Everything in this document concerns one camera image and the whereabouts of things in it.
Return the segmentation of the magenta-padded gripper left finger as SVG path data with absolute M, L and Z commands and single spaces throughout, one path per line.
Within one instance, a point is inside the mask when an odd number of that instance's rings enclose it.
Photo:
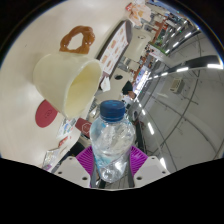
M 76 157 L 68 156 L 56 170 L 55 175 L 81 187 L 92 188 L 96 186 L 94 170 L 92 148 L 87 147 Z

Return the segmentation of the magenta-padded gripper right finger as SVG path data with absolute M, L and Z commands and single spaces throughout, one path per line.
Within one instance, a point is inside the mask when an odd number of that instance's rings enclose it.
M 134 146 L 131 147 L 129 166 L 135 188 L 143 187 L 170 174 L 156 156 L 147 156 Z

